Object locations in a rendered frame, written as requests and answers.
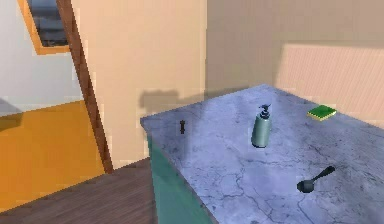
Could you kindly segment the black ladle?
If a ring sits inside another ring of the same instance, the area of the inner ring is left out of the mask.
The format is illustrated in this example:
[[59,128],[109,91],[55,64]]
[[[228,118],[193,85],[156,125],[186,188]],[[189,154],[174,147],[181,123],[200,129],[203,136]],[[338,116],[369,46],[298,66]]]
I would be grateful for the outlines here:
[[311,193],[314,190],[315,181],[319,178],[325,177],[335,171],[333,166],[328,166],[321,171],[317,176],[309,180],[302,180],[297,184],[297,189],[302,193]]

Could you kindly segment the orange framed window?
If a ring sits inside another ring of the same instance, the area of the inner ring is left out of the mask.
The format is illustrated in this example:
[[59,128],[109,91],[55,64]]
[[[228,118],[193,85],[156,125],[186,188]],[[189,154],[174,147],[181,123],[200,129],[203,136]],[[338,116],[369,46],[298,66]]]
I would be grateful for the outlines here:
[[16,0],[37,55],[69,52],[56,0]]

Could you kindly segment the teal cabinet with marble top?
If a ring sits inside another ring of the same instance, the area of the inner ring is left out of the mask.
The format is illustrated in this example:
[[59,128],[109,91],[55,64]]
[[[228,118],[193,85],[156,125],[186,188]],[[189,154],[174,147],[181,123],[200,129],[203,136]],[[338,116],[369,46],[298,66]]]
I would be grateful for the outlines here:
[[[269,104],[269,142],[251,143]],[[142,118],[218,224],[384,224],[384,130],[337,113],[308,117],[314,103],[268,85]],[[185,133],[180,133],[180,121]],[[328,166],[311,193],[297,184]]]

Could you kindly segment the green and yellow sponge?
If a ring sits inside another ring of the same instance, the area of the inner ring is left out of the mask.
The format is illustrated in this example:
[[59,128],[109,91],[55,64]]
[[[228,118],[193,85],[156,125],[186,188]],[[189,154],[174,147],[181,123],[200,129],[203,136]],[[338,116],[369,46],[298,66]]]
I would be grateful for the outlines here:
[[335,115],[337,111],[326,105],[319,105],[307,112],[307,115],[315,120],[323,121]]

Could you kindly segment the grey-green soap dispenser bottle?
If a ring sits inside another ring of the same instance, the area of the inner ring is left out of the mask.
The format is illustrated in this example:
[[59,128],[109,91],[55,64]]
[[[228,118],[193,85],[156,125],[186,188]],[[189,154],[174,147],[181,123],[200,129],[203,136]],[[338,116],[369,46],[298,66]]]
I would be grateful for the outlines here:
[[271,119],[268,111],[270,105],[261,105],[262,111],[256,116],[252,131],[251,143],[256,148],[265,148],[269,142]]

